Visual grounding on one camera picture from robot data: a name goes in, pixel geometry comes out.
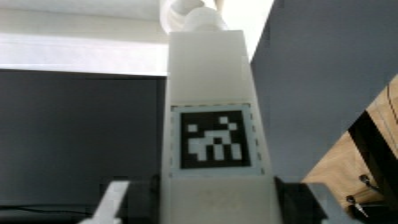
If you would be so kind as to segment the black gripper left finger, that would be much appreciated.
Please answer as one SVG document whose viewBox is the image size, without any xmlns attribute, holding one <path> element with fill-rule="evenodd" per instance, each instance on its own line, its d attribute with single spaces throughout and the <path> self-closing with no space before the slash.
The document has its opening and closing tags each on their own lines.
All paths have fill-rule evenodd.
<svg viewBox="0 0 398 224">
<path fill-rule="evenodd" d="M 160 177 L 153 176 L 144 184 L 148 194 L 149 212 L 146 216 L 121 217 L 121 209 L 128 198 L 130 186 L 137 185 L 132 180 L 112 180 L 100 199 L 93 215 L 77 224 L 158 224 L 160 202 Z"/>
</svg>

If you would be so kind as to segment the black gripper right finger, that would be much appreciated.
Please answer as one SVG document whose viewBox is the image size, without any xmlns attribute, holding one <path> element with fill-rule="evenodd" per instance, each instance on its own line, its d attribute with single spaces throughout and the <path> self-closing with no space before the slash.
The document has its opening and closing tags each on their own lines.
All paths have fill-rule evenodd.
<svg viewBox="0 0 398 224">
<path fill-rule="evenodd" d="M 355 224 L 322 185 L 276 178 L 283 224 Z"/>
</svg>

